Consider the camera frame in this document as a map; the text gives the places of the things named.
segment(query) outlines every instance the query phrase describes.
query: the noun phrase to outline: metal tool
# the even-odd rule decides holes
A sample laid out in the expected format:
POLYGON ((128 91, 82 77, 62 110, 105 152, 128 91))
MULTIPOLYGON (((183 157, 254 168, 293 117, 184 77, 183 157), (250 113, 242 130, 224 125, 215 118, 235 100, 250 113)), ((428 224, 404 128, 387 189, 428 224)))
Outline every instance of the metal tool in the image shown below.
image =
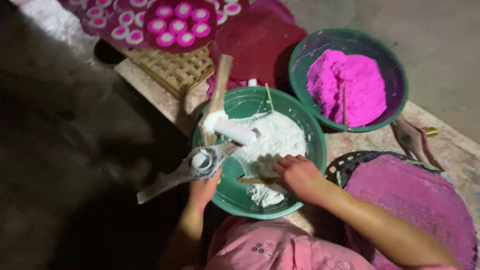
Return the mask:
MULTIPOLYGON (((257 134, 257 137, 261 136, 258 129, 253 129, 253 131, 257 134)), ((159 176, 155 183, 137 193, 138 204, 144 204, 181 183, 212 178, 230 155, 235 153, 240 147, 242 145, 230 142, 194 148, 174 172, 169 175, 159 176), (194 160, 199 156, 202 158, 202 161, 196 164, 194 160)))

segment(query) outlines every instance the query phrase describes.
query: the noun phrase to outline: white cylindrical roller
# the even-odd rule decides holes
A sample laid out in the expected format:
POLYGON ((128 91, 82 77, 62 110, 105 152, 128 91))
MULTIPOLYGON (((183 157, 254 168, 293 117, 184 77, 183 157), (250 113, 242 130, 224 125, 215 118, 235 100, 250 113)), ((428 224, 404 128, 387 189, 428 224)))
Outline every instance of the white cylindrical roller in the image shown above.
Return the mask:
POLYGON ((222 117, 215 122, 214 130, 245 146, 257 140, 257 135, 252 130, 222 117))

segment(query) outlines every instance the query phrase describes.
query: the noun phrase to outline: pink dough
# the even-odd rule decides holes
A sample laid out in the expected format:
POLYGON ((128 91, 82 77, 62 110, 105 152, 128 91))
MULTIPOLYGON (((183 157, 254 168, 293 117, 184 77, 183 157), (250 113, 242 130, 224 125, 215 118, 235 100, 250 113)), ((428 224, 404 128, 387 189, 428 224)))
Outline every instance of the pink dough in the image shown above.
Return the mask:
POLYGON ((377 62, 364 55, 326 50, 307 73, 307 90, 322 115, 343 123, 343 88, 348 126, 364 126, 387 108, 385 81, 377 62))

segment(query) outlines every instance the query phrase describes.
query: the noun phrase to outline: bamboo skewer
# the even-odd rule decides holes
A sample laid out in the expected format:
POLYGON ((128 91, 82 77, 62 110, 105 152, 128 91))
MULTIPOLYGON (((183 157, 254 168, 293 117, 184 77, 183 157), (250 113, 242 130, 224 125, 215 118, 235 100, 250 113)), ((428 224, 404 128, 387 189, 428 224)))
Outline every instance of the bamboo skewer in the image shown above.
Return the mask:
POLYGON ((268 88, 268 83, 265 83, 265 88, 267 88, 268 99, 270 100, 270 106, 272 107, 272 111, 275 111, 273 109, 273 102, 272 102, 272 97, 270 96, 270 89, 268 88))

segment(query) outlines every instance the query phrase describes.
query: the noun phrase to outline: concrete floor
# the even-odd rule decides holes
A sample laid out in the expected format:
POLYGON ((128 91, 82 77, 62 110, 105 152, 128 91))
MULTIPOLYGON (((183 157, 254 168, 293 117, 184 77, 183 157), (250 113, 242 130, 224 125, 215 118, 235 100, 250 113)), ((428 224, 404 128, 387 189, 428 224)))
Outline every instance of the concrete floor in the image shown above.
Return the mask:
MULTIPOLYGON (((97 38, 55 0, 15 2, 0 1, 0 268, 154 268, 185 193, 139 208, 134 192, 178 164, 187 138, 95 61, 97 38)), ((480 2, 284 2, 309 32, 383 41, 410 98, 480 142, 480 2)))

